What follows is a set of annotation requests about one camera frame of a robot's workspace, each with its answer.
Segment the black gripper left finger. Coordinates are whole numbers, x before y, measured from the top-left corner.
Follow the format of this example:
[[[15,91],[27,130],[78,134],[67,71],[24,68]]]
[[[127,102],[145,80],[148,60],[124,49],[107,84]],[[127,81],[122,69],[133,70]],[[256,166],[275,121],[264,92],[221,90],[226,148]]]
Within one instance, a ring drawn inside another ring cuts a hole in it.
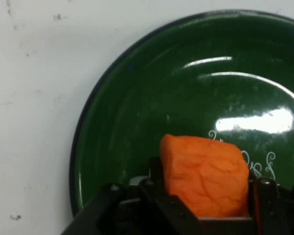
[[[64,235],[198,235],[199,220],[164,189],[161,160],[137,185],[105,185],[63,231]]]

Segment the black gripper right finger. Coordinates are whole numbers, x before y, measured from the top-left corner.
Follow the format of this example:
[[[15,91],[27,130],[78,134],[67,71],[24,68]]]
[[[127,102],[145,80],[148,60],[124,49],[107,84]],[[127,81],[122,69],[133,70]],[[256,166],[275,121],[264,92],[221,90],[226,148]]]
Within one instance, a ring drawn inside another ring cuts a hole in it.
[[[248,190],[252,235],[294,235],[294,186],[286,189],[250,171]]]

